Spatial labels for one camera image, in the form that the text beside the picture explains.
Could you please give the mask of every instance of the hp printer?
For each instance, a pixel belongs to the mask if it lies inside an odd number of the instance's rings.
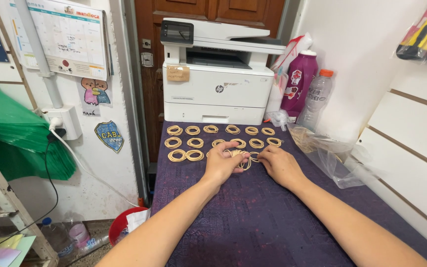
[[[240,25],[164,19],[164,119],[260,125],[274,78],[266,67],[268,56],[286,48],[269,34]]]

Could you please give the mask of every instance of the wooden door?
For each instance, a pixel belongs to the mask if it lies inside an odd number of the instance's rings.
[[[284,0],[134,0],[139,52],[153,54],[153,67],[141,67],[146,131],[150,162],[157,162],[164,120],[162,64],[164,46],[159,41],[163,18],[217,21],[270,30],[276,38]],[[143,48],[143,39],[151,48]]]

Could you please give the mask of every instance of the tiled floor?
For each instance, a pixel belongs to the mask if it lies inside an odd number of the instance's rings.
[[[108,229],[113,221],[107,222],[88,222],[86,223],[87,229],[90,232],[92,238],[101,238],[108,234]],[[108,253],[111,249],[111,245],[107,244],[92,254],[78,260],[77,262],[70,265],[70,267],[92,267],[95,266],[103,256]],[[71,261],[80,258],[81,255],[77,254],[71,258],[61,258],[58,267],[65,267],[70,264]]]

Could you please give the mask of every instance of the red bucket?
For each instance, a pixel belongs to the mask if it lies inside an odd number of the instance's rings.
[[[122,230],[128,227],[128,220],[126,219],[126,216],[128,214],[140,212],[146,209],[147,208],[145,207],[134,207],[134,208],[123,211],[122,214],[116,217],[116,219],[113,221],[113,223],[110,226],[110,230],[108,230],[108,238],[110,239],[110,244],[112,246],[115,246],[115,242],[120,236]]]

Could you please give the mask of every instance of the purple bottle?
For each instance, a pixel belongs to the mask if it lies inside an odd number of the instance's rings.
[[[318,69],[316,53],[311,50],[301,51],[289,64],[289,80],[281,102],[281,109],[288,112],[289,123],[295,123],[301,113],[307,91]]]

